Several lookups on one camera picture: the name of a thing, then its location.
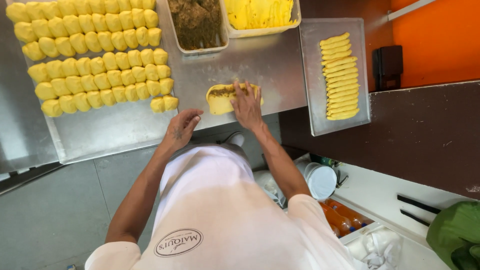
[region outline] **shoe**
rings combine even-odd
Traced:
[[[243,145],[243,142],[245,142],[245,137],[241,131],[233,133],[228,137],[228,139],[225,140],[225,143],[235,144],[240,147]]]

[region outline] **person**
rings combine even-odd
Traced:
[[[234,83],[240,124],[260,143],[286,214],[255,183],[243,135],[221,145],[188,145],[201,110],[173,117],[165,137],[133,183],[87,270],[354,269],[352,258],[311,197],[300,171],[262,120],[257,95]],[[137,245],[160,189],[153,233]]]

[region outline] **white t-shirt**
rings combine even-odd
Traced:
[[[295,195],[285,214],[239,155],[196,147],[165,168],[150,244],[97,248],[87,270],[354,269],[320,205]]]

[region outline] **hand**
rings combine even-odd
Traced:
[[[245,81],[247,87],[248,96],[246,96],[240,88],[238,81],[235,81],[233,87],[237,94],[237,100],[231,100],[233,109],[235,110],[235,116],[240,124],[250,131],[261,130],[265,125],[262,119],[262,110],[260,109],[260,101],[262,99],[262,88],[259,86],[257,91],[257,97],[250,84]]]
[[[200,122],[200,116],[203,110],[188,109],[183,110],[170,120],[165,137],[163,137],[160,146],[173,152],[181,149],[190,141],[193,130]]]

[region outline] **metal tray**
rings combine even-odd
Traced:
[[[7,5],[13,2],[27,3],[28,1],[29,0],[6,0]],[[161,1],[163,0],[157,0],[157,13],[159,13],[158,4]],[[160,20],[159,28],[170,27],[170,25],[163,24],[163,21]],[[23,42],[18,41],[15,37],[9,41],[17,42],[19,46],[24,45]],[[155,47],[152,46],[138,46],[137,50],[146,48],[155,49]],[[160,45],[157,48],[163,48],[163,40],[160,40]],[[103,50],[98,53],[88,51],[84,54],[76,54],[73,58],[101,57],[105,53]],[[31,67],[41,62],[46,63],[52,60],[63,61],[67,58],[69,57],[60,55],[55,58],[46,57],[41,61],[34,62],[25,56],[25,61],[27,67]],[[160,143],[167,131],[170,119],[178,114],[178,110],[153,113],[150,109],[151,100],[152,97],[137,102],[117,103],[112,107],[103,106],[99,109],[91,108],[87,112],[77,111],[73,114],[63,113],[60,117],[45,116],[60,163],[69,164],[89,160]]]
[[[358,108],[360,111],[352,118],[331,121],[326,118],[327,91],[320,40],[350,33],[352,56],[356,56],[359,69]],[[365,32],[362,18],[303,19],[300,24],[300,42],[307,87],[310,128],[313,136],[370,123],[370,101],[367,83],[367,63],[365,53]]]

